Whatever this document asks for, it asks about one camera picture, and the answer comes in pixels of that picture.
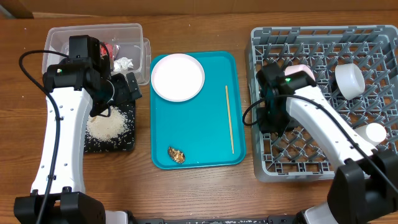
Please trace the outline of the white tissue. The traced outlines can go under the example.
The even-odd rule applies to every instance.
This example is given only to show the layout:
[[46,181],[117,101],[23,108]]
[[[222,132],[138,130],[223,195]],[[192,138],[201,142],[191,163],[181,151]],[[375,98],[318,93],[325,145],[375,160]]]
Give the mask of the white tissue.
[[127,57],[122,57],[114,61],[113,63],[113,71],[114,72],[123,72],[123,71],[128,71],[132,70],[134,68],[134,65],[132,63],[132,59],[129,59]]

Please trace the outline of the red snack wrapper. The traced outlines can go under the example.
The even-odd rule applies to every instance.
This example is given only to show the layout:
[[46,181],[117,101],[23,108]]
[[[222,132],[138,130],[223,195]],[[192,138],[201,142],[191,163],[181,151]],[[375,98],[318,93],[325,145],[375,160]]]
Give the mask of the red snack wrapper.
[[[117,54],[118,54],[119,49],[120,49],[120,45],[105,43],[105,46],[106,46],[106,48],[108,50],[109,57],[112,60],[116,60]],[[100,52],[101,52],[101,56],[102,57],[107,55],[107,52],[106,52],[105,48],[102,45],[100,46]]]

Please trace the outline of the white round plate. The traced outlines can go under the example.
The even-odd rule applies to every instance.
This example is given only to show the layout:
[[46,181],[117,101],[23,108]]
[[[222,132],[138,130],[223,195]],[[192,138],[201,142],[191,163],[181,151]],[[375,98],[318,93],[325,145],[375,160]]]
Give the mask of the white round plate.
[[164,100],[183,102],[199,94],[205,83],[205,71],[191,55],[170,54],[154,65],[150,82]]

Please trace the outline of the pink bowl with rice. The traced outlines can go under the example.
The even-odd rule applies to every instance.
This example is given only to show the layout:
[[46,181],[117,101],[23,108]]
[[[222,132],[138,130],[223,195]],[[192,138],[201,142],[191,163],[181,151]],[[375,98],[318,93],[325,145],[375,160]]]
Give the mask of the pink bowl with rice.
[[304,65],[304,64],[288,66],[284,70],[284,73],[286,76],[285,80],[290,81],[290,78],[288,78],[288,76],[291,74],[294,74],[294,73],[298,73],[298,72],[305,72],[309,77],[311,77],[313,80],[315,80],[315,76],[314,76],[312,70],[310,69],[310,67],[308,65]]

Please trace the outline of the gold wrapper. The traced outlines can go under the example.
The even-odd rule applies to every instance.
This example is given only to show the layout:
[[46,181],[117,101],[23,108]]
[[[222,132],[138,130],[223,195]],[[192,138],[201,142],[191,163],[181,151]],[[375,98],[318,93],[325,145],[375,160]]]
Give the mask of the gold wrapper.
[[171,160],[174,162],[178,164],[183,164],[185,162],[185,154],[182,151],[169,147],[167,152]]

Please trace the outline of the grey-green bowl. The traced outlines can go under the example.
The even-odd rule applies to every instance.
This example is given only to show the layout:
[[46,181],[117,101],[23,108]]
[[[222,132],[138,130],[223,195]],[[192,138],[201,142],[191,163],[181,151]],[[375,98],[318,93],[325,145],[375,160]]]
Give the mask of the grey-green bowl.
[[354,129],[354,131],[373,146],[379,145],[387,137],[385,127],[379,123],[366,124]]

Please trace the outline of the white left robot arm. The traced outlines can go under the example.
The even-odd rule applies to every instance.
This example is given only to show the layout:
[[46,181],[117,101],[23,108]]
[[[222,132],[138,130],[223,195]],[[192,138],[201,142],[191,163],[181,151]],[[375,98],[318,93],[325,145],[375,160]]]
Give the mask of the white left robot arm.
[[75,35],[37,87],[47,102],[44,146],[30,194],[15,199],[15,217],[21,223],[135,223],[132,212],[108,211],[88,196],[83,180],[87,121],[140,98],[134,74],[112,74],[105,44]]

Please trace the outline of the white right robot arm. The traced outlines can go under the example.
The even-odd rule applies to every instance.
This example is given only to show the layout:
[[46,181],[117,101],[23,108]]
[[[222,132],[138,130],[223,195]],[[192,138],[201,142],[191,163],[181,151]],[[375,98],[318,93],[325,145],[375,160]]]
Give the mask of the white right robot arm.
[[397,211],[397,154],[378,151],[356,133],[308,67],[290,72],[271,63],[256,78],[265,104],[256,121],[261,132],[281,136],[296,120],[335,170],[326,202],[298,212],[295,223],[368,223]]

